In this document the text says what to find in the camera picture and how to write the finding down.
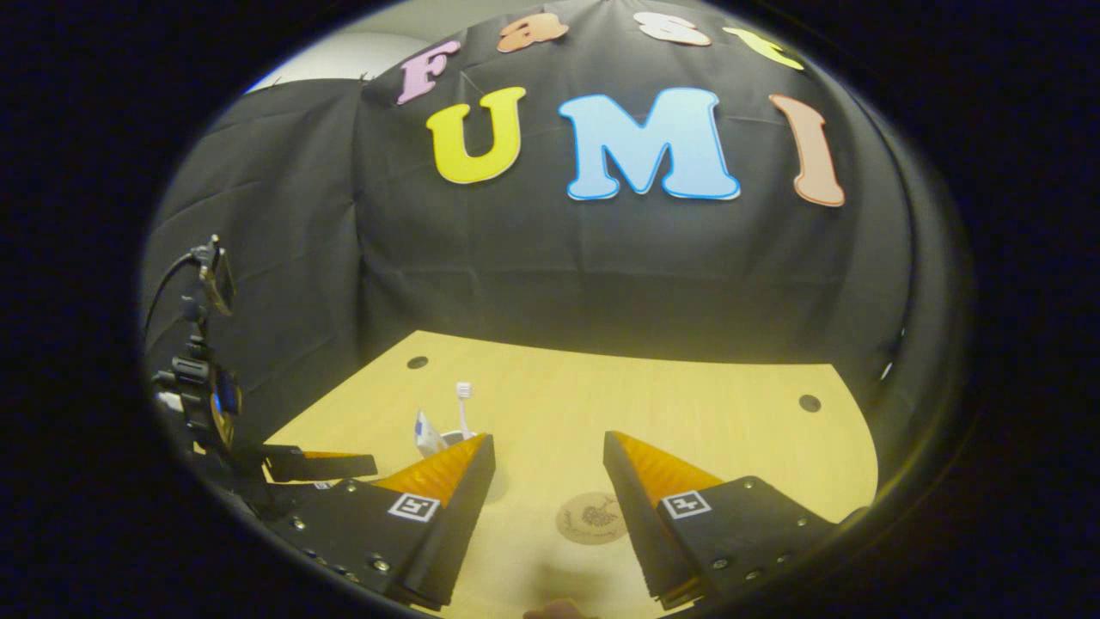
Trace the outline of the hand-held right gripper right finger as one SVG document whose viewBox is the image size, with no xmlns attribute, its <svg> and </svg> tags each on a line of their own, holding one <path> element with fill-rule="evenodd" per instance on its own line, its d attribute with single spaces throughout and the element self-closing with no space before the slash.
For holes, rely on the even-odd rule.
<svg viewBox="0 0 1100 619">
<path fill-rule="evenodd" d="M 801 573 L 869 505 L 866 430 L 606 432 L 602 463 L 645 592 L 664 610 L 736 603 Z"/>
</svg>

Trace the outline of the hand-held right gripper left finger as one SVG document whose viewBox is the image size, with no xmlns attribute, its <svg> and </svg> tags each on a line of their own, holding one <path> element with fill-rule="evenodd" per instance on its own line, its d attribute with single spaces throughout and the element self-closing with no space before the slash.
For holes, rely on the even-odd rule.
<svg viewBox="0 0 1100 619">
<path fill-rule="evenodd" d="M 490 435 L 389 475 L 277 483 L 292 500 L 258 517 L 302 556 L 370 595 L 439 611 L 452 603 L 496 469 Z"/>
</svg>

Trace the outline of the round wooden coaster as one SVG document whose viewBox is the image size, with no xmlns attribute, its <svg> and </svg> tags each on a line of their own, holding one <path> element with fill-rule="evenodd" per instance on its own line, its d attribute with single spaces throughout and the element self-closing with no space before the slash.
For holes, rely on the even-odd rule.
<svg viewBox="0 0 1100 619">
<path fill-rule="evenodd" d="M 627 534 L 620 502 L 615 494 L 581 493 L 562 502 L 556 513 L 556 529 L 566 541 L 582 545 L 604 545 Z"/>
</svg>

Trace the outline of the white toothpaste tube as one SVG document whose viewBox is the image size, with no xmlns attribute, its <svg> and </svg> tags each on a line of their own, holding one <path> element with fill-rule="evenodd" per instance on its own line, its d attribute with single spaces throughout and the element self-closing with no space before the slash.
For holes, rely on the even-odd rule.
<svg viewBox="0 0 1100 619">
<path fill-rule="evenodd" d="M 430 423 L 424 410 L 417 411 L 415 445 L 424 458 L 432 457 L 449 447 L 443 435 Z"/>
</svg>

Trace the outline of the light wooden desktop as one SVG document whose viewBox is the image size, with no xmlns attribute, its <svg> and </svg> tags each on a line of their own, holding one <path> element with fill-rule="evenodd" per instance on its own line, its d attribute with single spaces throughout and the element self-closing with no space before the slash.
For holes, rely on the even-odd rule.
<svg viewBox="0 0 1100 619">
<path fill-rule="evenodd" d="M 468 423 L 494 438 L 496 474 L 446 619 L 522 619 L 569 597 L 598 619 L 657 619 L 627 538 L 566 541 L 556 513 L 581 493 L 612 493 L 608 431 L 663 443 L 726 430 L 866 430 L 869 504 L 877 454 L 864 412 L 832 365 L 738 365 L 586 355 L 416 332 L 305 408 L 270 438 L 370 453 L 382 475 L 419 461 L 418 410 L 457 431 L 457 383 L 471 383 Z"/>
</svg>

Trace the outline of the black backdrop cloth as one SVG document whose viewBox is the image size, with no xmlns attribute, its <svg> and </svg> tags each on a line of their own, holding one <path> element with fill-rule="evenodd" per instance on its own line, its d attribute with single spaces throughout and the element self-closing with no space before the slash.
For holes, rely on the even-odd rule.
<svg viewBox="0 0 1100 619">
<path fill-rule="evenodd" d="M 563 0 L 369 81 L 237 99 L 150 226 L 148 357 L 185 329 L 169 264 L 223 239 L 215 342 L 271 436 L 413 330 L 604 355 L 831 364 L 877 447 L 919 275 L 913 184 L 847 82 L 738 16 Z"/>
</svg>

